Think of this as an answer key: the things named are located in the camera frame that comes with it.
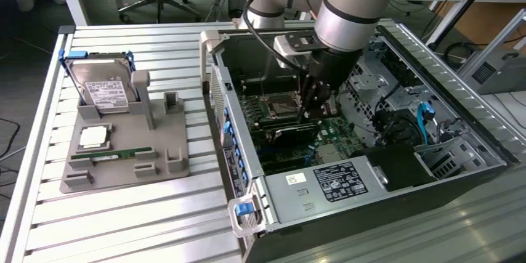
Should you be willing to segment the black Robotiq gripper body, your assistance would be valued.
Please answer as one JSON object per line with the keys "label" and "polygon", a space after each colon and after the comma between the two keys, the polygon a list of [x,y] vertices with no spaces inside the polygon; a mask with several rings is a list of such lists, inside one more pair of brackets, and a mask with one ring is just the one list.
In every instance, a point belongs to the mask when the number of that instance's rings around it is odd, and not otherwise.
{"label": "black Robotiq gripper body", "polygon": [[335,91],[347,80],[358,59],[362,56],[362,49],[351,52],[340,52],[334,49],[312,51],[308,59],[308,74],[316,82],[328,85]]}

